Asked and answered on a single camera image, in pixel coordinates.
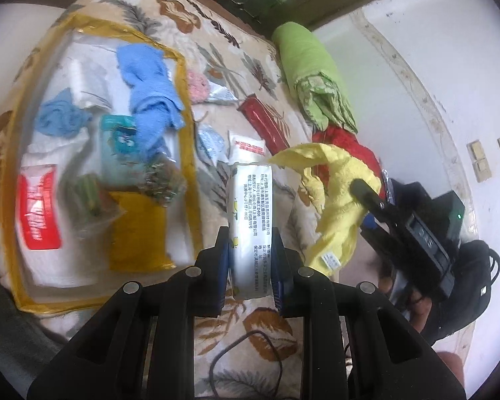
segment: yellow towel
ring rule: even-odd
[[[165,253],[165,208],[135,192],[112,192],[126,211],[113,223],[109,267],[120,272],[172,269]]]
[[[367,210],[350,194],[350,183],[363,179],[376,192],[381,181],[363,163],[346,150],[321,143],[300,144],[274,155],[270,163],[292,168],[302,175],[311,202],[321,214],[316,232],[320,237],[305,252],[307,266],[331,275],[344,266],[356,249],[357,230]],[[311,167],[327,164],[329,168],[328,196],[320,179],[311,174]]]

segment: blue towel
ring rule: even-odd
[[[70,89],[66,88],[39,107],[35,130],[54,137],[72,138],[78,135],[91,117],[91,113],[73,105]]]
[[[184,108],[163,62],[163,51],[146,44],[117,49],[117,60],[124,81],[132,88],[129,108],[135,115],[137,144],[146,162],[163,152],[163,133],[169,127],[181,129]]]

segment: green patterned fabric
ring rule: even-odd
[[[357,134],[350,106],[331,79],[324,75],[302,78],[296,83],[296,92],[305,113],[319,130],[326,130],[331,121]]]
[[[356,121],[335,62],[324,45],[305,27],[287,22],[272,40],[292,97],[319,130],[333,123],[357,134]]]

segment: red label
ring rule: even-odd
[[[61,238],[54,215],[55,165],[23,167],[17,202],[24,242],[30,250],[57,250]]]
[[[239,146],[240,149],[248,150],[249,152],[257,153],[258,155],[265,156],[265,151],[263,150],[263,148],[261,148],[259,146],[256,146],[253,144],[248,144],[248,143],[245,143],[244,141],[236,141],[235,145]]]

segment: metal screw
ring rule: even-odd
[[[315,271],[311,268],[308,268],[307,266],[302,266],[301,268],[298,268],[298,275],[301,277],[309,278],[311,277]]]
[[[190,266],[185,269],[185,275],[194,278],[198,277],[202,273],[202,270],[198,266]]]
[[[122,290],[124,290],[124,293],[127,293],[128,295],[133,295],[137,290],[139,290],[139,284],[134,281],[130,281],[124,285]]]
[[[363,281],[360,285],[359,288],[361,289],[362,292],[370,295],[376,291],[376,286],[368,281]]]

